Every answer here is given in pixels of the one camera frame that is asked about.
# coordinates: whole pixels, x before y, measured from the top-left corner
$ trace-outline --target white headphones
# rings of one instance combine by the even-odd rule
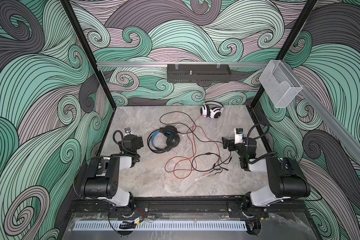
[[[219,118],[224,110],[224,106],[221,103],[215,101],[205,102],[200,108],[200,113],[204,118],[210,117],[212,119]]]

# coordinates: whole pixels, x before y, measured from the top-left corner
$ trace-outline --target black headphones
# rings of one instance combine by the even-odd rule
[[[224,106],[221,103],[215,101],[208,101],[202,105],[200,113],[204,118],[210,117],[212,119],[216,119],[221,116],[223,110]]]
[[[164,136],[167,137],[167,141],[166,141],[167,146],[164,148],[155,147],[155,145],[154,145],[154,138],[159,132],[163,133]],[[147,139],[147,145],[148,145],[149,149],[151,151],[153,151],[154,153],[168,152],[172,148],[176,147],[179,144],[179,142],[180,142],[180,136],[178,135],[177,128],[172,125],[167,125],[165,127],[161,127],[159,129],[154,130],[153,132],[151,132],[149,134],[148,139]]]

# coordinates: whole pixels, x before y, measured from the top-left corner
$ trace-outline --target wall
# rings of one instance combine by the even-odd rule
[[[71,0],[97,61],[242,61],[276,57],[305,0]],[[118,106],[249,104],[261,70],[230,83],[168,83],[166,68],[103,68]]]
[[[360,143],[360,1],[312,11],[286,61]],[[277,156],[295,157],[323,200],[306,202],[323,239],[360,239],[360,166],[303,96],[275,109],[268,96],[257,116],[271,124]],[[309,199],[319,196],[312,192]]]
[[[0,240],[56,238],[112,109],[59,0],[0,0]]]

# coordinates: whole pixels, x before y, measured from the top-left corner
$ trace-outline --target white mesh basket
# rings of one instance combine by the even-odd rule
[[[293,70],[287,63],[271,60],[259,78],[275,108],[286,108],[302,90],[300,83],[287,77],[290,71]]]

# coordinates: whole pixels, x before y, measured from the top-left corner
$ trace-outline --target black frame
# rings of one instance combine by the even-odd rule
[[[60,0],[62,6],[69,18],[69,21],[72,24],[74,31],[77,34],[77,37],[84,49],[85,54],[99,80],[106,97],[113,108],[113,113],[111,119],[108,123],[106,133],[101,141],[100,147],[97,150],[96,155],[99,156],[102,146],[105,142],[105,138],[107,132],[110,127],[110,123],[112,122],[113,115],[115,114],[116,105],[113,101],[112,95],[110,90],[107,87],[106,80],[100,70],[97,68],[96,59],[89,47],[89,44],[84,36],[84,32],[81,29],[79,21],[73,11],[71,3],[69,0]],[[317,0],[307,0],[304,8],[302,9],[301,14],[297,18],[295,25],[293,26],[290,34],[287,37],[284,45],[282,46],[276,60],[282,60],[285,55],[287,54],[289,48],[292,46],[294,40],[300,33],[305,21],[307,20],[309,14],[311,13],[313,7],[315,6]],[[258,90],[256,96],[254,97],[253,101],[251,102],[250,106],[247,106],[247,109],[250,113],[250,116],[254,123],[258,122],[258,118],[254,112],[254,108],[259,102],[262,94],[264,93],[264,88],[261,86]],[[259,134],[263,134],[263,130],[260,126],[257,127],[257,131]],[[271,151],[271,147],[266,139],[266,137],[262,137],[261,140],[264,143],[264,146],[267,151]],[[135,204],[137,206],[143,207],[147,206],[148,213],[151,214],[163,214],[163,213],[226,213],[232,215],[232,211],[230,209],[230,204],[242,202],[244,195],[237,195],[237,196],[205,196],[205,197],[136,197],[134,198]],[[73,200],[69,211],[66,214],[66,218],[64,219],[64,229],[61,229],[58,239],[61,239],[65,229],[69,223],[71,218],[71,214],[75,212],[107,212],[112,209],[112,206],[105,201],[102,200]],[[314,223],[311,215],[309,214],[305,204],[301,200],[289,200],[283,203],[275,203],[272,204],[270,207],[267,208],[268,212],[275,213],[279,215],[284,214],[292,214],[293,212],[302,212],[306,215],[309,225],[312,228],[315,236],[317,239],[321,239],[321,235],[317,231],[316,224]],[[248,220],[248,218],[239,217],[242,220]]]

